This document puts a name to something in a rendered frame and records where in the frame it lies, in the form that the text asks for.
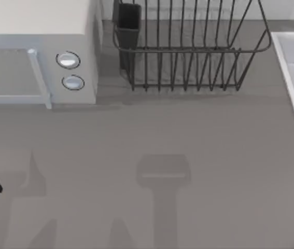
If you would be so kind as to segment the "large round microwave knob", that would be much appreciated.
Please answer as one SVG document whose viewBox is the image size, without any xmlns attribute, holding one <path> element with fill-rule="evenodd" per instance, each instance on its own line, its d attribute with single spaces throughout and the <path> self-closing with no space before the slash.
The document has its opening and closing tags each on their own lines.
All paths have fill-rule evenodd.
<svg viewBox="0 0 294 249">
<path fill-rule="evenodd" d="M 55 60 L 60 67 L 68 70 L 77 68 L 81 63 L 80 57 L 71 51 L 58 53 L 55 57 Z"/>
</svg>

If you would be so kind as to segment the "pale microwave oven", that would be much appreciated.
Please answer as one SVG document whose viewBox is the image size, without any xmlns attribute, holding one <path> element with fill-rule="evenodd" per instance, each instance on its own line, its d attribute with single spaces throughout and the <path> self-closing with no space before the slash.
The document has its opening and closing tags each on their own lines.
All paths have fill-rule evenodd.
<svg viewBox="0 0 294 249">
<path fill-rule="evenodd" d="M 52 106 L 96 103 L 102 42 L 100 0 L 0 0 L 0 48 L 37 50 Z M 65 51 L 80 57 L 77 68 L 57 64 Z M 66 89 L 61 80 L 69 75 L 80 76 L 84 88 Z"/>
</svg>

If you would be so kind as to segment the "microwave oven door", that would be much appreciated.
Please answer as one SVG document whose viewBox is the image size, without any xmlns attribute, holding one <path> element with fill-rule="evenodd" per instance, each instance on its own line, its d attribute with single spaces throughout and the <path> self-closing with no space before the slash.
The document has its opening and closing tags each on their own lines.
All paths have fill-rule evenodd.
<svg viewBox="0 0 294 249">
<path fill-rule="evenodd" d="M 34 48 L 0 48 L 0 105 L 8 104 L 52 108 L 51 93 Z"/>
</svg>

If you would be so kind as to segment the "small round microwave knob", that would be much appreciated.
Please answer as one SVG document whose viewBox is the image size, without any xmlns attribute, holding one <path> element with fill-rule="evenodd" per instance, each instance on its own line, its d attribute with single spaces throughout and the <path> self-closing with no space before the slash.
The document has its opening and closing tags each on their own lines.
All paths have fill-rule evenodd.
<svg viewBox="0 0 294 249">
<path fill-rule="evenodd" d="M 69 75 L 67 77 L 63 77 L 61 83 L 66 89 L 70 91 L 79 91 L 85 86 L 85 81 L 78 75 Z"/>
</svg>

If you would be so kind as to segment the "black utensil holder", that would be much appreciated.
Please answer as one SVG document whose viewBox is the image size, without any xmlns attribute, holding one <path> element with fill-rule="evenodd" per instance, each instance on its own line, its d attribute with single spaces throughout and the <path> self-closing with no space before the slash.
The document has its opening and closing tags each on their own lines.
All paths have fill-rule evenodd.
<svg viewBox="0 0 294 249">
<path fill-rule="evenodd" d="M 141 30 L 141 5 L 114 0 L 113 22 L 118 42 L 120 69 L 129 71 Z"/>
</svg>

